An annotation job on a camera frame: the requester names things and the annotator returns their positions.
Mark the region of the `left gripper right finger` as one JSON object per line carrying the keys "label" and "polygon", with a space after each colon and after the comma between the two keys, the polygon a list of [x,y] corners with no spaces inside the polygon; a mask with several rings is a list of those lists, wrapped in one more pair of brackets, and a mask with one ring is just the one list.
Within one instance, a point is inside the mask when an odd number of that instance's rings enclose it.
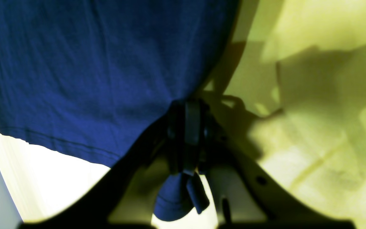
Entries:
{"label": "left gripper right finger", "polygon": [[219,229],[354,229],[310,209],[247,158],[201,100],[185,102],[185,173],[207,178]]}

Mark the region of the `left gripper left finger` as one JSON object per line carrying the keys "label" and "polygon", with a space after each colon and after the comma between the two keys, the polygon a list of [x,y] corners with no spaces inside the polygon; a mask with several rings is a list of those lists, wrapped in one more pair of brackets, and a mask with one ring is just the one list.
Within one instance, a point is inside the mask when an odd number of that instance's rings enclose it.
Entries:
{"label": "left gripper left finger", "polygon": [[155,201],[182,171],[185,105],[173,102],[82,198],[61,213],[19,229],[151,229]]}

